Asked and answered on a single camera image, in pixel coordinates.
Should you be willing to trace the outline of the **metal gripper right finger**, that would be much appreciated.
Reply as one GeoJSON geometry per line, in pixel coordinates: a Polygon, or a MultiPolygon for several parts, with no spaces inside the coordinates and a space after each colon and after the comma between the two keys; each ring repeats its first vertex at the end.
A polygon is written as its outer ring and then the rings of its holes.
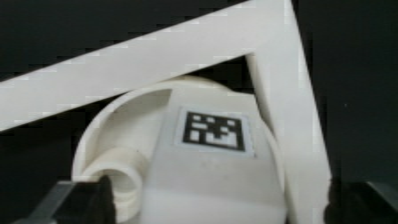
{"type": "Polygon", "coordinates": [[[325,224],[398,224],[398,190],[380,182],[334,179],[325,224]]]}

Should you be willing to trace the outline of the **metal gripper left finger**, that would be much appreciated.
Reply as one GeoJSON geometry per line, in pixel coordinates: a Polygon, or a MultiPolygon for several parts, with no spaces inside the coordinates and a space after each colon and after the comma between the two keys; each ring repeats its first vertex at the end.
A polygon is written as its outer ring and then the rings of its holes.
{"type": "Polygon", "coordinates": [[[60,181],[26,217],[10,224],[115,224],[112,182],[60,181]]]}

